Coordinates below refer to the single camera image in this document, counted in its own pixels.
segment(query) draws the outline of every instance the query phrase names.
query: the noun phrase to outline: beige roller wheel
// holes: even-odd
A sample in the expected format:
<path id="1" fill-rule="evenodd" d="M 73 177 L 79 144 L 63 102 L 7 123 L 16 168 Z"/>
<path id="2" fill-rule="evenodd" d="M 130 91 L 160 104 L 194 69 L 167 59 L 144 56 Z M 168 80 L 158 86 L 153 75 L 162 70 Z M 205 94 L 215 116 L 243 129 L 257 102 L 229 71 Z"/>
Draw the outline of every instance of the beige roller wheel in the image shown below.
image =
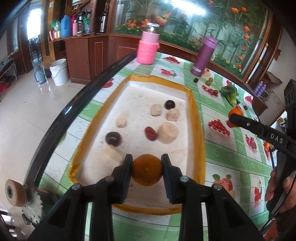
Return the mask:
<path id="1" fill-rule="evenodd" d="M 5 194 L 11 205 L 17 207 L 25 206 L 27 194 L 22 184 L 8 179 L 5 183 Z"/>

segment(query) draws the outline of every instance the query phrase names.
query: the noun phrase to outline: white bucket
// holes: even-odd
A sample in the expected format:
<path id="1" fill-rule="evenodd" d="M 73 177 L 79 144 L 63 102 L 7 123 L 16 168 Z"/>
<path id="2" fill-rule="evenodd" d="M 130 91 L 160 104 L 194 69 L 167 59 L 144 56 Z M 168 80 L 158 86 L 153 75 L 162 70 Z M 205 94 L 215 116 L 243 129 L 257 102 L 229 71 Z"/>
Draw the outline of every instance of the white bucket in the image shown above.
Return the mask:
<path id="1" fill-rule="evenodd" d="M 67 69 L 67 60 L 65 58 L 53 62 L 49 67 L 52 78 L 56 86 L 61 86 L 68 82 L 69 74 Z"/>

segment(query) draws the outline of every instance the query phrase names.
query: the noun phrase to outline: human hand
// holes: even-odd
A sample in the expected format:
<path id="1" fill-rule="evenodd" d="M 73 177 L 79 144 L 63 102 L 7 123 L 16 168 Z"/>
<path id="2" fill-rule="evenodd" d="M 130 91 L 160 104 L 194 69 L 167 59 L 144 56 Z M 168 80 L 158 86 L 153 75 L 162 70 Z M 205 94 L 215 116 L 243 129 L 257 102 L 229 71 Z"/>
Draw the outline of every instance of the human hand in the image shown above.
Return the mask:
<path id="1" fill-rule="evenodd" d="M 271 178 L 268 181 L 268 186 L 265 192 L 265 201 L 270 201 L 274 197 L 274 191 L 276 189 L 276 167 L 272 170 L 270 173 Z M 286 193 L 289 192 L 291 186 L 293 183 L 293 179 L 291 177 L 287 177 L 283 182 L 283 188 Z M 290 209 L 292 209 L 296 205 L 296 182 L 294 183 L 294 186 L 287 197 L 286 201 L 283 203 L 281 208 L 279 209 L 280 213 L 284 213 Z"/>

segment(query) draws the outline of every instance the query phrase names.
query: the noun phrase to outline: bottle label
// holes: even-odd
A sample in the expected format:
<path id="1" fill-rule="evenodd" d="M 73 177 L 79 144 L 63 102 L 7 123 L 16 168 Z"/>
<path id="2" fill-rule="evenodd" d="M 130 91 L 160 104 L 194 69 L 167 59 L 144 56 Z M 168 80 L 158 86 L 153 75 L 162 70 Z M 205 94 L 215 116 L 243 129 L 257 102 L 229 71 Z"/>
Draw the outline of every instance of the bottle label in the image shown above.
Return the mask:
<path id="1" fill-rule="evenodd" d="M 197 71 L 197 72 L 201 72 L 201 70 L 200 69 L 198 69 L 198 68 L 196 68 L 195 66 L 192 66 L 192 68 L 195 70 L 195 71 Z"/>

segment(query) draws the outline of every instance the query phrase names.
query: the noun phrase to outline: blue thermos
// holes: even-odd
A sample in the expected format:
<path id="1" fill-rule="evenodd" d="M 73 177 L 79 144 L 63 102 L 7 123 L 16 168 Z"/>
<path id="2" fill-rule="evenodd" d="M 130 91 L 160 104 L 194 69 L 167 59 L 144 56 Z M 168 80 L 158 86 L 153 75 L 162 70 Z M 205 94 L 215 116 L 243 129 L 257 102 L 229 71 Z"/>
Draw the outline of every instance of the blue thermos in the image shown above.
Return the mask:
<path id="1" fill-rule="evenodd" d="M 65 15 L 61 20 L 61 38 L 66 38 L 71 36 L 71 18 Z"/>

